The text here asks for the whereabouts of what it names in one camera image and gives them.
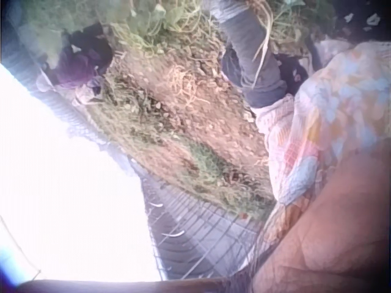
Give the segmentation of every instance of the bright sky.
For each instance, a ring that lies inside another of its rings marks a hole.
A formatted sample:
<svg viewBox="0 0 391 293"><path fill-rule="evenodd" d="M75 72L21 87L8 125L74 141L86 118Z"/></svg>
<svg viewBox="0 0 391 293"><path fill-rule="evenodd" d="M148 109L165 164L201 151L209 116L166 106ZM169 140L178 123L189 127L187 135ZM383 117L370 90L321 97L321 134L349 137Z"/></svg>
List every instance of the bright sky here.
<svg viewBox="0 0 391 293"><path fill-rule="evenodd" d="M160 280L139 178L0 66L0 215L44 276Z"/></svg>

